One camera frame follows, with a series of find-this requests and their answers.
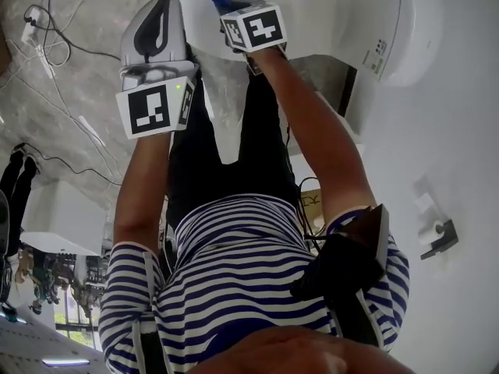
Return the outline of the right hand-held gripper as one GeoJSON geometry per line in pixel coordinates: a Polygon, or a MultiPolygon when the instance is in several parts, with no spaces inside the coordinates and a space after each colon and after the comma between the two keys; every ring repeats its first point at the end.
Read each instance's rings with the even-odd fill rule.
{"type": "Polygon", "coordinates": [[[227,44],[233,51],[250,53],[288,43],[278,5],[264,0],[236,0],[234,3],[236,10],[220,17],[227,44]]]}

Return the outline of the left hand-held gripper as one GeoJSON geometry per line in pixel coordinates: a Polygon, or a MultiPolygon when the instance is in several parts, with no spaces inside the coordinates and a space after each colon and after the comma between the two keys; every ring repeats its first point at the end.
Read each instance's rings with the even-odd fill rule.
{"type": "Polygon", "coordinates": [[[150,0],[120,42],[116,101],[128,139],[186,129],[200,66],[190,56],[179,0],[150,0]]]}

